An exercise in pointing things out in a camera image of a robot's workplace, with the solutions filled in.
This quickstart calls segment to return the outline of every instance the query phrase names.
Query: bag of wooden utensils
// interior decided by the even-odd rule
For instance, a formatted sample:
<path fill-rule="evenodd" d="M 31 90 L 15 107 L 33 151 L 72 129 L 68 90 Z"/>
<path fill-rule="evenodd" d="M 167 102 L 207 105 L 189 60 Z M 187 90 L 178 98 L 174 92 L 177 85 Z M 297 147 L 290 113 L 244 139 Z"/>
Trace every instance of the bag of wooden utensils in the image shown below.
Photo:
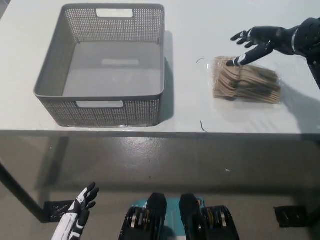
<path fill-rule="evenodd" d="M 281 86 L 271 70 L 253 66 L 226 66 L 232 57 L 219 56 L 213 62 L 213 96 L 245 98 L 253 102 L 278 104 Z"/>

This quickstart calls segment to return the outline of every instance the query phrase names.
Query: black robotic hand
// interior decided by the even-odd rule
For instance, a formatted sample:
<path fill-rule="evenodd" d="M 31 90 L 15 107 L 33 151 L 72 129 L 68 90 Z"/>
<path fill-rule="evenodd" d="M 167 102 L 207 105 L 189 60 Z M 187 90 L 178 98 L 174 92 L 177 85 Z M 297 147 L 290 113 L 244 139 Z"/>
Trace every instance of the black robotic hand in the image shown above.
<path fill-rule="evenodd" d="M 261 59 L 276 50 L 285 55 L 306 57 L 308 63 L 318 62 L 320 54 L 320 18 L 308 18 L 301 25 L 291 29 L 275 26 L 258 26 L 242 31 L 231 38 L 238 45 L 254 49 L 236 57 L 227 66 L 242 66 Z"/>

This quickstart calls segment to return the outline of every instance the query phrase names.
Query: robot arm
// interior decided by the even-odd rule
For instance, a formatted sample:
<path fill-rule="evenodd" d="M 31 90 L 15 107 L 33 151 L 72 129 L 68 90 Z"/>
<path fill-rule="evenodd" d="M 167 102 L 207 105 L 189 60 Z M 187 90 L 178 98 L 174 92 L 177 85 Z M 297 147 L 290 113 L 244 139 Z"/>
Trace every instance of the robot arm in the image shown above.
<path fill-rule="evenodd" d="M 51 240 L 79 240 L 90 216 L 89 209 L 96 205 L 99 188 L 93 182 L 75 199 L 65 215 L 62 216 Z"/>
<path fill-rule="evenodd" d="M 316 81 L 320 81 L 320 18 L 308 18 L 291 29 L 275 26 L 258 26 L 242 31 L 231 38 L 238 45 L 254 49 L 227 62 L 227 66 L 242 66 L 261 59 L 276 50 L 285 55 L 307 58 Z"/>

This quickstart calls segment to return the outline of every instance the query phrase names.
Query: gray floor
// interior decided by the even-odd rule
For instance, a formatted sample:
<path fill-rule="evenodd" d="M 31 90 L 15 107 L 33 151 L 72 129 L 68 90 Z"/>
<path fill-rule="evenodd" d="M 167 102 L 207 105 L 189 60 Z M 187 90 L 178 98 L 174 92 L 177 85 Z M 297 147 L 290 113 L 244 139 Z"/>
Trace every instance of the gray floor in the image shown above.
<path fill-rule="evenodd" d="M 318 228 L 280 229 L 273 207 L 319 201 L 320 148 L 313 142 L 243 139 L 2 137 L 2 162 L 35 200 L 71 200 L 88 183 L 101 191 L 84 240 L 116 240 L 130 205 L 151 192 L 194 192 L 229 207 L 242 240 L 317 240 Z M 50 239 L 1 185 L 0 239 Z"/>

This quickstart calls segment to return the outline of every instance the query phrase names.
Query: robot finger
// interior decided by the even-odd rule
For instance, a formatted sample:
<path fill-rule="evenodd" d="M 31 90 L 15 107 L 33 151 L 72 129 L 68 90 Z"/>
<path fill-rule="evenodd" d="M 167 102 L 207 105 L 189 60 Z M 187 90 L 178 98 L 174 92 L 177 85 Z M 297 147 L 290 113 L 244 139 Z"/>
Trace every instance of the robot finger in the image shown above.
<path fill-rule="evenodd" d="M 247 45 L 245 45 L 244 47 L 245 47 L 246 49 L 249 49 L 249 48 L 251 48 L 253 45 L 255 45 L 255 43 L 254 43 L 253 41 L 251 41 L 251 42 L 249 42 Z"/>
<path fill-rule="evenodd" d="M 87 196 L 85 198 L 86 203 L 89 203 L 89 202 L 93 201 L 97 197 L 97 194 L 98 194 L 99 190 L 100 189 L 98 187 L 96 187 L 95 189 L 91 190 L 87 194 Z"/>
<path fill-rule="evenodd" d="M 235 41 L 235 40 L 237 40 L 239 38 L 244 38 L 244 37 L 246 38 L 247 35 L 248 35 L 247 31 L 242 31 L 242 32 L 239 32 L 236 35 L 234 35 L 230 40 L 231 41 Z"/>
<path fill-rule="evenodd" d="M 241 40 L 239 40 L 236 44 L 238 44 L 238 45 L 242 45 L 242 44 L 244 44 L 246 41 L 247 41 L 247 39 L 246 39 L 246 38 L 242 38 L 242 39 L 241 39 Z"/>
<path fill-rule="evenodd" d="M 93 201 L 93 202 L 90 202 L 89 204 L 88 204 L 88 206 L 86 206 L 86 209 L 92 209 L 94 206 L 96 205 L 96 202 L 95 201 Z"/>
<path fill-rule="evenodd" d="M 229 67 L 243 66 L 257 61 L 273 52 L 273 47 L 270 44 L 261 44 L 246 54 L 229 60 L 226 65 Z"/>
<path fill-rule="evenodd" d="M 74 228 L 72 229 L 69 240 L 80 240 L 82 233 L 84 232 L 85 226 L 90 216 L 90 211 L 84 209 L 81 212 L 79 219 L 76 221 Z"/>

